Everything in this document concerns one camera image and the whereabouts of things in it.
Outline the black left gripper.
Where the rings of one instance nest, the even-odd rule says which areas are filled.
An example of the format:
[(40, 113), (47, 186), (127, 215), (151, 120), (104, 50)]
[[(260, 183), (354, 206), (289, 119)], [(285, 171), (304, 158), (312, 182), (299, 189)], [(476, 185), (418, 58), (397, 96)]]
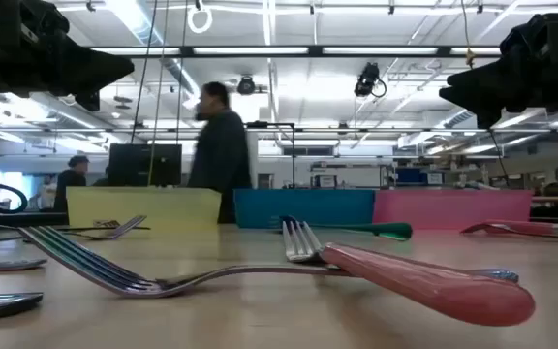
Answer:
[(45, 0), (0, 0), (0, 93), (73, 95), (100, 110), (100, 90), (131, 74), (129, 58), (68, 40), (69, 21)]

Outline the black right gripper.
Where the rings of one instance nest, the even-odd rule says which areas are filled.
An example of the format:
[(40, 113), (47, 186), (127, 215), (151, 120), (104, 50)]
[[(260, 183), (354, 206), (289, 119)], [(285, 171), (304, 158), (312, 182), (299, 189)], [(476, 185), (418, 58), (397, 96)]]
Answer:
[(500, 44), (501, 60), (451, 75), (439, 96), (490, 129), (508, 111), (558, 110), (558, 13), (535, 15)]

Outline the pink-handled utensil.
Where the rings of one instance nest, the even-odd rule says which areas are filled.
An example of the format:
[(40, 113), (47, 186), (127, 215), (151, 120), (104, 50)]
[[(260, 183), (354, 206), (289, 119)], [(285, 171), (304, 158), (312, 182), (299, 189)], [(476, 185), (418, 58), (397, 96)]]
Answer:
[(509, 220), (487, 220), (460, 231), (461, 234), (474, 232), (489, 234), (516, 234), (527, 237), (558, 238), (558, 223), (524, 222)]

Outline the small iridescent fork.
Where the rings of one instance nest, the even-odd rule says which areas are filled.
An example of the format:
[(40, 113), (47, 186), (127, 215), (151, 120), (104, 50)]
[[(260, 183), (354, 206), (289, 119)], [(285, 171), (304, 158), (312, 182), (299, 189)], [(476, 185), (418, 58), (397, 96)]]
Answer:
[(113, 240), (121, 238), (134, 229), (146, 230), (146, 227), (141, 226), (146, 218), (146, 215), (137, 215), (123, 224), (111, 220), (99, 223), (94, 227), (67, 228), (65, 234), (89, 240)]

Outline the large iridescent rainbow fork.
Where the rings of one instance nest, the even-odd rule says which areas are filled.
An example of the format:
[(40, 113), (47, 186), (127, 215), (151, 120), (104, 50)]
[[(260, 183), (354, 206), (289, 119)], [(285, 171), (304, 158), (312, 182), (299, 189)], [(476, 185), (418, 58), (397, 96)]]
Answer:
[(24, 228), (21, 235), (64, 267), (78, 275), (114, 292), (139, 298), (171, 297), (191, 289), (204, 281), (221, 276), (241, 273), (293, 273), (328, 276), (351, 276), (344, 271), (334, 271), (331, 265), (321, 268), (296, 268), (283, 266), (230, 266), (201, 274), (185, 275), (173, 279), (147, 279), (68, 239), (50, 227)]

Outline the black computer monitor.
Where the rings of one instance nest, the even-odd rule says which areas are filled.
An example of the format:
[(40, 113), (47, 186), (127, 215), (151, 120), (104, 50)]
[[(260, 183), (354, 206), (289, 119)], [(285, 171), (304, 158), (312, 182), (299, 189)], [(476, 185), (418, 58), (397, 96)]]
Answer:
[(108, 157), (110, 186), (177, 186), (181, 182), (180, 144), (114, 144)]

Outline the person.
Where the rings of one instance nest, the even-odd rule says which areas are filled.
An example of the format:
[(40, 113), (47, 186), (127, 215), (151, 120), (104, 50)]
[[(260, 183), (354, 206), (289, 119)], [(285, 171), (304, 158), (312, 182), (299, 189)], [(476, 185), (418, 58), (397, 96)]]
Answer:
[(223, 83), (211, 81), (202, 87), (196, 120), (205, 125), (197, 137), (187, 185), (219, 193), (217, 222), (233, 224), (234, 191), (250, 189), (252, 179), (247, 132), (241, 117), (231, 108)]
[(86, 185), (88, 165), (89, 159), (85, 155), (76, 155), (69, 160), (68, 169), (58, 175), (53, 206), (55, 211), (66, 212), (68, 210), (67, 189), (69, 187)]
[(54, 207), (57, 184), (52, 175), (45, 176), (41, 183), (38, 193), (38, 209), (45, 210)]

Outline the pink plastic bin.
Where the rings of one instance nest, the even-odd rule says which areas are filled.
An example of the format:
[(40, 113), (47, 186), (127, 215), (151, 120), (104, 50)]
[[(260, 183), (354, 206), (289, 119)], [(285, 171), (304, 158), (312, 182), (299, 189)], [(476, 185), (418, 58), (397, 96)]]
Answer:
[(528, 190), (385, 190), (376, 193), (372, 221), (462, 230), (487, 220), (527, 221), (532, 199)]

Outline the yellow plastic bin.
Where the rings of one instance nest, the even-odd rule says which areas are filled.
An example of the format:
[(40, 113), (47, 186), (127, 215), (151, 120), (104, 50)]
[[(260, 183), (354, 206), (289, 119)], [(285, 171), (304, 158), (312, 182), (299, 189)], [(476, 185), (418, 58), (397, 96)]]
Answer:
[(156, 233), (214, 234), (221, 195), (195, 188), (73, 187), (67, 202), (75, 227), (99, 220), (124, 223), (142, 215), (145, 226)]

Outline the round black ceiling fixture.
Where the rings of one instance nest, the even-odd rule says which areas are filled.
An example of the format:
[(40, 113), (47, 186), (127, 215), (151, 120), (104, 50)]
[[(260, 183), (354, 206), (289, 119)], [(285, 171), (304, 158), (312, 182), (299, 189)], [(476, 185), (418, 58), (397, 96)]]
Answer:
[(236, 87), (238, 94), (242, 96), (252, 95), (256, 92), (256, 84), (252, 76), (242, 76)]

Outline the blue plastic bin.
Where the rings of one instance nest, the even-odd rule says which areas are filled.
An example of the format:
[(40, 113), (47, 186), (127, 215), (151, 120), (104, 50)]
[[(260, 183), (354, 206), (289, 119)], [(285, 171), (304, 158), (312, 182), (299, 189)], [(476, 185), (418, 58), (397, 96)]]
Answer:
[(338, 189), (238, 189), (236, 223), (243, 229), (279, 228), (281, 216), (309, 224), (353, 225), (372, 222), (375, 192)]

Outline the green-handled utensil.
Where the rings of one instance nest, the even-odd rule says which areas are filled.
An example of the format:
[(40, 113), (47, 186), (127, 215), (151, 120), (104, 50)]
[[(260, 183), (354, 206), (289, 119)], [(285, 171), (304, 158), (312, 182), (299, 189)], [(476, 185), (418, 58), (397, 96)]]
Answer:
[[(292, 223), (301, 228), (304, 227), (304, 221), (298, 221), (296, 218), (290, 215), (275, 216), (270, 221), (272, 227), (278, 228), (282, 228), (283, 224), (286, 224), (287, 227), (290, 227)], [(409, 223), (404, 222), (355, 225), (311, 224), (311, 227), (369, 233), (375, 237), (391, 238), (399, 241), (409, 240), (413, 234), (412, 226)]]

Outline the pink-handled metal fork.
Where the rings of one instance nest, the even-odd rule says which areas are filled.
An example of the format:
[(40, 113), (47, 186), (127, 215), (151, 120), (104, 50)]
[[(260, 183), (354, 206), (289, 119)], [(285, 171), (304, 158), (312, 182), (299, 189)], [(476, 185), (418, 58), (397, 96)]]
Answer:
[(323, 262), (463, 322), (515, 326), (536, 310), (533, 296), (516, 283), (394, 257), (339, 243), (321, 244), (305, 222), (282, 223), (286, 256), (293, 263)]

